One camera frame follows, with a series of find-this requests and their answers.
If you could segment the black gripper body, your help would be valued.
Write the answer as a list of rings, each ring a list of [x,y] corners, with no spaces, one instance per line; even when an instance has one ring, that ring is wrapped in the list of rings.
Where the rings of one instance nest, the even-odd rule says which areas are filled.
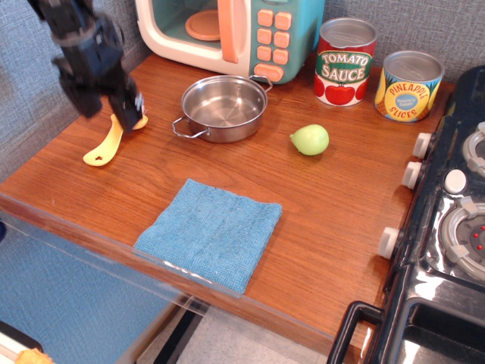
[[[122,39],[112,19],[105,14],[88,18],[86,27],[52,34],[63,58],[53,62],[60,71],[60,82],[70,81],[90,88],[101,96],[135,96],[139,93],[134,80],[124,70]]]

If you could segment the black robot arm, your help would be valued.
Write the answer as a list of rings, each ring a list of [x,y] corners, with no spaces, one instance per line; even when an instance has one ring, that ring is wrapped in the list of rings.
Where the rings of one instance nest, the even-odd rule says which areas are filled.
[[[102,109],[107,96],[122,130],[131,131],[143,116],[143,97],[124,70],[123,43],[110,17],[96,13],[91,1],[30,1],[63,56],[52,63],[77,111],[87,118]]]

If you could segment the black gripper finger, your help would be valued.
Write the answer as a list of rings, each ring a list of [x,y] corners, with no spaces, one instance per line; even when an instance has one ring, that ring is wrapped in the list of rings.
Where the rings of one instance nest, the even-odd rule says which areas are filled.
[[[130,132],[144,115],[144,98],[141,93],[135,96],[111,95],[108,101],[125,133]]]
[[[63,81],[62,88],[73,106],[86,118],[93,117],[102,109],[101,98],[96,91],[70,81]]]

